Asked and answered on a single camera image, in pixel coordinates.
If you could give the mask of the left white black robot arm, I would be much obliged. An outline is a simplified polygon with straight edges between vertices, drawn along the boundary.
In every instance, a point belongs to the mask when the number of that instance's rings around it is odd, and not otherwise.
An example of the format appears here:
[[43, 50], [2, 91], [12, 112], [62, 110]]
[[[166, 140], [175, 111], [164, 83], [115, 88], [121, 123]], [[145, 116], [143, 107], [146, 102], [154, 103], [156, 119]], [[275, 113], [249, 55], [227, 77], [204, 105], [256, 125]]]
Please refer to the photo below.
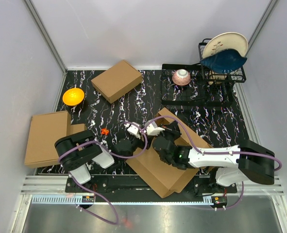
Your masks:
[[103, 169], [109, 168], [115, 162], [115, 157], [128, 159], [134, 155], [137, 148], [148, 149], [151, 141], [146, 135], [130, 136], [118, 141], [108, 149], [95, 140], [90, 130], [85, 130], [57, 140], [54, 144], [59, 156], [58, 162], [63, 170], [76, 180], [76, 187], [82, 192], [88, 192], [93, 185], [91, 175], [86, 166], [94, 161]]

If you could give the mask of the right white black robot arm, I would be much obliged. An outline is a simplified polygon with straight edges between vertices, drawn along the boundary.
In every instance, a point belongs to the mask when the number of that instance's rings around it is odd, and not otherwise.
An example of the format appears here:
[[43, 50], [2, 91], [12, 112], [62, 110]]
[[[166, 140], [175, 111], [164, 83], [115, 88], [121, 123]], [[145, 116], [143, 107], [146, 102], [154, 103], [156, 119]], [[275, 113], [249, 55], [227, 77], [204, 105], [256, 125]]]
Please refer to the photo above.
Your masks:
[[164, 131], [152, 142], [160, 160], [180, 170], [212, 167], [208, 186], [220, 192], [234, 183], [250, 180], [257, 184], [274, 184], [274, 153], [246, 140], [226, 148], [195, 148], [176, 145], [181, 132], [178, 122], [163, 125]]

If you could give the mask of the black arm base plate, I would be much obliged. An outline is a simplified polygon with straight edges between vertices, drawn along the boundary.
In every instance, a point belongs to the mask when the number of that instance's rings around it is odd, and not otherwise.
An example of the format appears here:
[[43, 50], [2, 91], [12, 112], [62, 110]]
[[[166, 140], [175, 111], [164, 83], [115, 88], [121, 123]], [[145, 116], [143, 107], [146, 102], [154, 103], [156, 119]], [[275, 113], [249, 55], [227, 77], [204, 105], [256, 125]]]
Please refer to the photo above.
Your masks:
[[[151, 190], [137, 175], [92, 175], [91, 180], [83, 184], [84, 187], [99, 192], [109, 193], [116, 190]], [[207, 176], [195, 176], [186, 185], [186, 191], [193, 191], [196, 195], [223, 193], [237, 193], [235, 184], [229, 187], [221, 187], [220, 185], [210, 184]]]

